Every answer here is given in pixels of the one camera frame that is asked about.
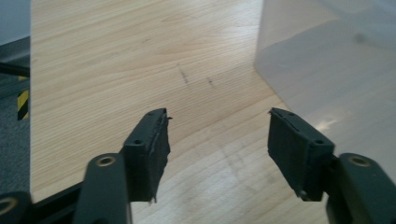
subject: plastic bin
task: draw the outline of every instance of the plastic bin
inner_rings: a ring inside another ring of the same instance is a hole
[[[337,153],[396,182],[396,1],[265,0],[255,66]]]

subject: gray carpet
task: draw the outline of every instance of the gray carpet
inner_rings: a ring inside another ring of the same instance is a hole
[[[24,57],[12,63],[29,66],[29,61]],[[15,81],[0,74],[0,87]],[[0,98],[0,194],[30,188],[30,119],[18,120],[17,98]]]

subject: scratch mark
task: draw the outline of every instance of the scratch mark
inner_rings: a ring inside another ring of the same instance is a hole
[[[189,80],[187,79],[187,75],[186,75],[186,73],[183,70],[181,70],[179,63],[177,64],[177,68],[178,68],[178,71],[180,72],[181,76],[183,77],[184,83],[189,84]]]

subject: wood grain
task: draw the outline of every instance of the wood grain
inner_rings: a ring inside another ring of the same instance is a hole
[[[268,110],[286,106],[256,73],[262,2],[32,2],[32,181],[39,201],[117,152],[167,107],[172,153],[158,203],[136,223],[326,223],[266,152]]]

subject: yellow and black caution tape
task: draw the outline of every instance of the yellow and black caution tape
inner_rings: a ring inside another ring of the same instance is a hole
[[[23,91],[18,95],[18,120],[29,118],[29,91]]]

